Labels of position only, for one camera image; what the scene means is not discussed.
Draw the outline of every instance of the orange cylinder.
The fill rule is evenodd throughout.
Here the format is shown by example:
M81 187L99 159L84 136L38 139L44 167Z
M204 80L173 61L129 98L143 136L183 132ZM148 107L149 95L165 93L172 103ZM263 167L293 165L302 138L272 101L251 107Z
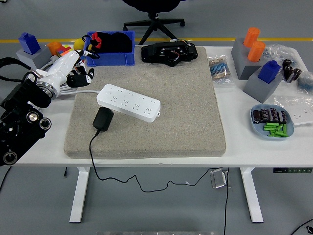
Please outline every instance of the orange cylinder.
M255 27L249 28L244 40L244 46L252 47L253 42L257 41L259 34L260 30L258 28Z
M251 62L258 62L262 56L265 46L264 42L255 41L248 54L248 60Z
M59 42L48 43L47 47L49 48L51 55L57 55L58 49L62 46Z

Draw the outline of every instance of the red object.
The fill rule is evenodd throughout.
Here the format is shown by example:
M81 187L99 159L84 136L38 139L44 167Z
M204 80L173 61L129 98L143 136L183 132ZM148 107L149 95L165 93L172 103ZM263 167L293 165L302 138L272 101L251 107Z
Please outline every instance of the red object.
M100 49L101 48L101 44L102 44L102 40L101 38L98 37L98 32L95 32L92 34L91 36L92 40L96 40L98 42L98 45L94 46L95 48Z

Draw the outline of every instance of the black electronic device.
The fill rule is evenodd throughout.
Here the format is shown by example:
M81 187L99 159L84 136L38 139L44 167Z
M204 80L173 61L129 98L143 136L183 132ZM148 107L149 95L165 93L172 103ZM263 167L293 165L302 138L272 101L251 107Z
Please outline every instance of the black electronic device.
M46 108L51 98L33 81L27 79L0 104L5 112L0 117L0 166L13 165L51 127L51 121L38 109Z
M191 61L198 57L193 43L183 40L155 43L141 48L141 59L147 63L163 63L174 67L181 61Z

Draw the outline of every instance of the white power strip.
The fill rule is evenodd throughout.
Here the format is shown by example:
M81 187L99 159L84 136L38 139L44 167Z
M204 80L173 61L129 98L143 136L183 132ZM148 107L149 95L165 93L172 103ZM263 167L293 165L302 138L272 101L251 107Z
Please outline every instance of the white power strip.
M97 102L101 106L147 122L153 122L160 116L159 100L111 84L104 86L97 95Z

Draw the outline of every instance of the table leg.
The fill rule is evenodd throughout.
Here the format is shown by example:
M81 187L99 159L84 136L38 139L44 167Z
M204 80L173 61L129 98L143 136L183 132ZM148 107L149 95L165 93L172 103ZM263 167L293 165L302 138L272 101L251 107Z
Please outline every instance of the table leg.
M90 167L78 167L78 169L79 174L74 195L72 212L69 219L70 223L80 223L82 220Z
M253 169L253 167L241 167L240 171L245 187L246 199L248 201L251 220L253 223L263 223L259 200L255 191L255 186L251 174L251 171Z

